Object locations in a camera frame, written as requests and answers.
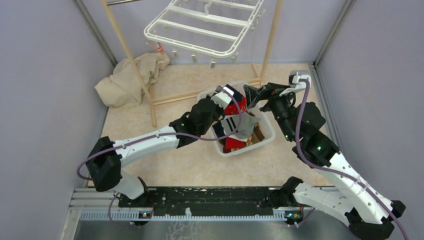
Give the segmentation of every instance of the white wall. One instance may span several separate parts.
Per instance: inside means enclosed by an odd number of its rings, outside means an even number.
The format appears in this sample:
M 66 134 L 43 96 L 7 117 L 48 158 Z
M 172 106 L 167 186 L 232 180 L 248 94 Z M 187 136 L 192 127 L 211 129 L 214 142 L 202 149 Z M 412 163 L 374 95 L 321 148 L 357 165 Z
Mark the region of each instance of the white wall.
M 319 70 L 349 162 L 424 239 L 424 1 L 357 0 Z M 403 239 L 396 228 L 390 238 Z
M 143 34 L 144 28 L 169 4 L 169 2 L 171 1 L 142 0 L 110 6 L 134 56 L 152 51 L 152 49 L 145 44 L 146 38 Z M 203 11 L 204 2 L 197 0 L 190 0 L 189 2 L 190 9 Z M 247 3 L 247 0 L 237 0 L 236 2 Z M 270 61 L 314 61 L 336 21 L 344 2 L 344 0 L 284 0 Z M 117 60 L 120 61 L 126 58 L 124 50 L 111 27 L 100 0 L 84 0 L 84 4 L 88 8 L 88 11 L 98 25 L 99 30 L 103 34 Z M 255 32 L 253 34 L 248 34 L 240 45 L 238 62 L 262 62 L 275 5 L 276 0 L 264 1 L 262 6 L 263 9 L 266 9 L 265 15 L 259 20 L 259 25 Z M 237 11 L 237 9 L 233 9 L 232 11 L 217 5 L 212 5 L 210 13 L 243 20 L 249 17 L 249 15 L 246 14 L 247 11 Z M 196 22 L 184 16 L 180 16 L 179 19 L 171 16 L 169 20 L 178 20 L 182 24 L 198 28 L 210 27 L 209 30 L 212 31 L 227 34 L 233 33 L 230 28 L 217 28 L 214 24 L 201 22 L 200 20 Z M 194 34 L 182 35 L 180 31 L 172 31 L 171 29 L 168 30 L 167 34 L 178 37 L 184 41 L 195 41 L 196 44 L 205 44 L 205 47 L 219 48 L 223 43 L 222 40 L 213 40 L 208 37 Z M 164 46 L 164 49 L 168 53 L 172 52 L 172 48 L 170 47 Z M 192 53 L 189 51 L 180 50 L 180 58 L 176 61 L 172 60 L 171 63 L 191 64 L 191 54 Z M 199 55 L 198 60 L 200 63 L 209 63 L 211 58 Z M 225 58 L 217 60 L 217 62 L 231 62 L 231 60 Z
M 71 0 L 0 7 L 0 239 L 60 237 L 112 70 Z

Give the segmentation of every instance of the red clip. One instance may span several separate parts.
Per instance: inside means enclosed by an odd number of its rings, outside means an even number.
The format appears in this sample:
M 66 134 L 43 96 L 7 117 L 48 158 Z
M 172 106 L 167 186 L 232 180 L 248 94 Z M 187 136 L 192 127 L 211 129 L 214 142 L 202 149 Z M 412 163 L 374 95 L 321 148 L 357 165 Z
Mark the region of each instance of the red clip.
M 146 44 L 149 46 L 149 47 L 151 47 L 152 49 L 154 49 L 154 50 L 156 50 L 158 53 L 160 53 L 160 54 L 164 54 L 165 52 L 164 52 L 164 49 L 162 48 L 162 45 L 161 45 L 161 43 L 160 42 L 158 42 L 157 43 L 157 45 L 159 45 L 159 47 L 155 47 L 155 46 L 153 46 L 152 44 L 150 44 L 150 43 L 148 43 L 148 42 L 146 42 Z

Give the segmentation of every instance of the beige towel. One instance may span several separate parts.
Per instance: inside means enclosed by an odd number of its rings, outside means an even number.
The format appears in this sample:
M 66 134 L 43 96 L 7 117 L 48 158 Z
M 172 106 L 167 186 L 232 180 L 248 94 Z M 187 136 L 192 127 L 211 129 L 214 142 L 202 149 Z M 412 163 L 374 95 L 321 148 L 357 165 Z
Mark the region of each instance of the beige towel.
M 159 70 L 164 70 L 170 64 L 168 55 L 158 52 L 145 53 L 134 61 L 147 87 L 149 83 L 156 83 Z M 113 74 L 103 78 L 94 88 L 108 107 L 137 106 L 143 100 L 142 85 L 127 58 L 120 61 Z

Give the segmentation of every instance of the cable tie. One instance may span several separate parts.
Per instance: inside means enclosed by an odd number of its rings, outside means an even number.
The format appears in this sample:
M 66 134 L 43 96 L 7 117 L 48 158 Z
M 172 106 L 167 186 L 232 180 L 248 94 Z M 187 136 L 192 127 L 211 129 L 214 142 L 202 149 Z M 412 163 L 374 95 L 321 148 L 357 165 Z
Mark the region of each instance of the cable tie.
M 369 187 L 370 187 L 370 184 L 367 181 L 365 181 L 365 187 L 362 188 L 356 195 L 358 196 L 359 194 L 365 192 Z
M 361 175 L 358 173 L 358 177 L 356 178 L 356 182 L 355 183 L 361 183 Z

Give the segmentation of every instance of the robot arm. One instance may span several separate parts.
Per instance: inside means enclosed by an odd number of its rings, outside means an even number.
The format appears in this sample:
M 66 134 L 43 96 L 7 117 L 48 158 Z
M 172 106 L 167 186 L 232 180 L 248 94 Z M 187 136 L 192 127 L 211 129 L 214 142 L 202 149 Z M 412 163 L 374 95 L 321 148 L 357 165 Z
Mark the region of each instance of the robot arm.
M 111 141 L 108 136 L 100 138 L 89 157 L 106 149 L 113 150 L 86 162 L 96 191 L 115 190 L 131 200 L 142 196 L 147 189 L 144 181 L 122 168 L 151 154 L 181 148 L 197 141 L 193 137 L 204 135 L 231 103 L 229 95 L 234 94 L 233 88 L 227 85 L 223 90 L 225 92 L 217 90 L 216 94 L 199 100 L 190 112 L 157 131 L 117 141 Z
M 300 115 L 300 107 L 295 107 L 296 93 L 305 90 L 305 80 L 310 83 L 310 79 L 307 73 L 292 72 L 289 85 L 268 83 L 260 88 L 245 85 L 247 108 L 253 108 L 261 100 L 267 100 L 260 110 L 272 112 L 286 140 L 294 142 L 296 123 Z M 127 174 L 121 168 L 153 153 L 195 142 L 197 139 L 193 136 L 204 135 L 212 124 L 223 116 L 224 109 L 231 103 L 229 95 L 234 94 L 232 88 L 227 85 L 224 90 L 225 92 L 217 91 L 215 95 L 201 99 L 190 112 L 157 131 L 115 142 L 110 141 L 108 137 L 99 139 L 90 156 L 105 149 L 114 150 L 99 154 L 86 162 L 95 189 L 98 192 L 115 190 L 130 200 L 145 202 L 149 190 L 144 181 Z M 385 208 L 399 218 L 405 211 L 405 205 L 401 201 L 389 200 L 377 193 L 349 165 L 334 142 L 320 132 L 319 129 L 325 122 L 315 103 L 307 102 L 301 118 L 299 145 L 307 161 L 316 166 L 313 169 L 328 178 L 339 192 L 329 193 L 299 178 L 291 177 L 281 189 L 271 193 L 267 204 L 272 207 L 279 206 L 273 202 L 278 202 L 279 198 L 283 197 L 283 202 L 292 203 L 291 206 L 305 204 L 337 218 L 362 240 L 387 239 L 394 226 L 391 223 L 393 219 Z M 292 150 L 302 160 L 297 148 Z M 357 180 L 331 171 L 354 176 Z M 380 205 L 369 191 L 375 193 L 384 206 Z
M 310 75 L 292 72 L 289 86 L 271 83 L 261 88 L 245 86 L 248 108 L 254 107 L 260 100 L 268 100 L 261 111 L 271 111 L 286 140 L 293 142 L 300 115 L 300 106 L 294 107 L 294 94 L 306 88 L 306 81 L 310 84 Z M 327 193 L 295 177 L 289 179 L 286 187 L 283 186 L 284 193 L 293 194 L 296 203 L 315 207 L 337 218 L 362 240 L 387 239 L 394 226 L 391 223 L 393 219 L 385 208 L 398 218 L 403 214 L 405 205 L 400 201 L 391 201 L 376 192 L 353 169 L 334 142 L 319 131 L 325 122 L 315 103 L 307 102 L 300 124 L 300 149 L 307 161 L 312 163 L 308 165 L 316 166 L 313 167 L 314 170 L 329 179 L 341 195 Z M 297 147 L 292 150 L 303 161 Z M 334 171 L 353 176 L 357 180 Z M 369 191 L 376 194 L 384 206 L 380 205 Z

